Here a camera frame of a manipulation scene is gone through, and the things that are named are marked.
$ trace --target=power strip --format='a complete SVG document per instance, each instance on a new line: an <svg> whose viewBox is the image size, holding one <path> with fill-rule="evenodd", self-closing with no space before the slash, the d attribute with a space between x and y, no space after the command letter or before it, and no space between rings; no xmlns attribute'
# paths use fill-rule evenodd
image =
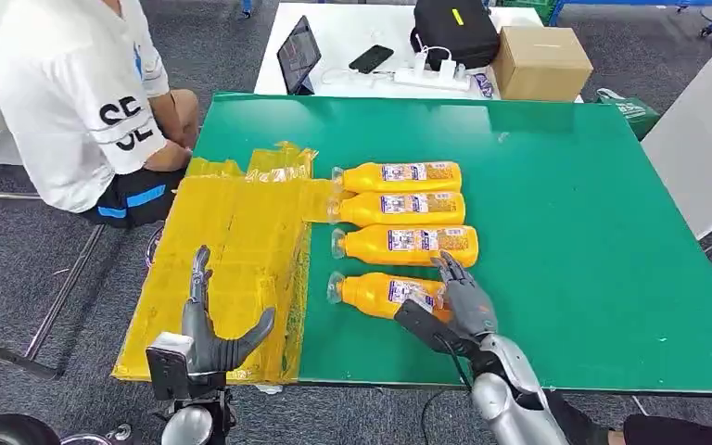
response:
<svg viewBox="0 0 712 445"><path fill-rule="evenodd" d="M394 71L394 83L425 88L438 88L441 90L468 91L471 88L471 76L462 79L441 79L436 71L422 70L419 74L413 68L400 68Z"/></svg>

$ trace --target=white table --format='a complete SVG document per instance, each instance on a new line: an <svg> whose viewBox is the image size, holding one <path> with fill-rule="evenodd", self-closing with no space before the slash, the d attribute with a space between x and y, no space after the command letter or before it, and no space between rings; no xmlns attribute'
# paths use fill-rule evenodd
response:
<svg viewBox="0 0 712 445"><path fill-rule="evenodd" d="M530 7L494 7L492 22L501 26L543 26ZM410 35L414 26L413 6L330 5L281 3L272 33L263 54L261 72L254 92L259 95L286 95L277 51L301 16L307 16L321 50L321 61L312 69L310 81L316 95L338 97L482 98L472 82L471 90L458 92L397 85L374 76L348 75L348 65L373 45L394 50L394 55L376 70L394 71L413 65Z"/></svg>

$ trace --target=blue stripe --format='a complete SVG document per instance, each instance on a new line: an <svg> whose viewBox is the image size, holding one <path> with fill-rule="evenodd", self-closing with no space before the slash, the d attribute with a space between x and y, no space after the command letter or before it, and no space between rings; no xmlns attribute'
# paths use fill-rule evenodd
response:
<svg viewBox="0 0 712 445"><path fill-rule="evenodd" d="M96 211L102 216L109 216L110 218L126 218L127 209L111 209L109 207L97 207Z"/></svg>
<svg viewBox="0 0 712 445"><path fill-rule="evenodd" d="M133 52L135 54L135 67L140 80L143 80L143 61L140 59L140 51L137 49L137 44L133 44Z"/></svg>
<svg viewBox="0 0 712 445"><path fill-rule="evenodd" d="M157 185L154 188L148 189L143 193L127 197L127 207L137 207L146 204L152 199L157 199L165 193L165 184Z"/></svg>

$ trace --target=robotic arm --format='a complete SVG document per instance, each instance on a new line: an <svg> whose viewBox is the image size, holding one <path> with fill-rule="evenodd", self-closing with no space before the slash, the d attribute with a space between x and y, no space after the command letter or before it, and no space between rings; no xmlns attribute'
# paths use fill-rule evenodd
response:
<svg viewBox="0 0 712 445"><path fill-rule="evenodd" d="M446 285L452 318L444 324L412 300L395 315L438 352L467 358L471 398L501 445L568 445L523 351L497 333L492 302L474 277L447 252L434 259Z"/></svg>

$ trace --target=green bag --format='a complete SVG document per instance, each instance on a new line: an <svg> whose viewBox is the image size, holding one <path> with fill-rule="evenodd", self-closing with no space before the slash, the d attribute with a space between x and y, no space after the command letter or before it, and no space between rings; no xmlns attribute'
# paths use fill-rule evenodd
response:
<svg viewBox="0 0 712 445"><path fill-rule="evenodd" d="M641 141L659 121L659 113L637 97L626 98L607 88L599 88L596 94L599 96L596 98L597 103L615 104L621 110L638 141Z"/></svg>

